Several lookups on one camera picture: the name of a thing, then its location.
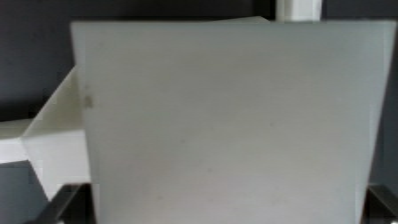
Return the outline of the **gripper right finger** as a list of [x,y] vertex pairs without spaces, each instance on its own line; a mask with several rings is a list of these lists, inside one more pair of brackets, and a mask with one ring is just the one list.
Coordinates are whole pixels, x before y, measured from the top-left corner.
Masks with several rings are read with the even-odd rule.
[[360,224],[398,224],[398,196],[380,184],[369,184]]

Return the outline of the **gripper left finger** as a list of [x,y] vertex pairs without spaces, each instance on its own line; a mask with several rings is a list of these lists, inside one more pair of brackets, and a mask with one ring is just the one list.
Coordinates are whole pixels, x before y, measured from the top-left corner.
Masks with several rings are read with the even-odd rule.
[[60,187],[39,215],[23,224],[95,224],[88,183]]

